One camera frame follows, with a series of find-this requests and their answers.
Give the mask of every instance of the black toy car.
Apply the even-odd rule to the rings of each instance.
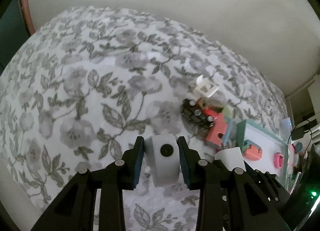
[[[185,99],[181,105],[181,114],[186,117],[189,121],[202,126],[212,127],[213,117],[206,116],[196,103],[194,99]]]

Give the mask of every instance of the floral tablecloth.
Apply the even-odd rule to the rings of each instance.
[[[46,23],[0,77],[1,158],[31,201],[44,210],[82,168],[106,167],[136,136],[185,136],[213,159],[206,131],[180,105],[203,74],[215,98],[278,136],[287,117],[283,93],[240,55],[199,31],[135,10],[80,7]],[[143,163],[124,191],[128,230],[194,230],[199,193],[179,182],[155,188]]]

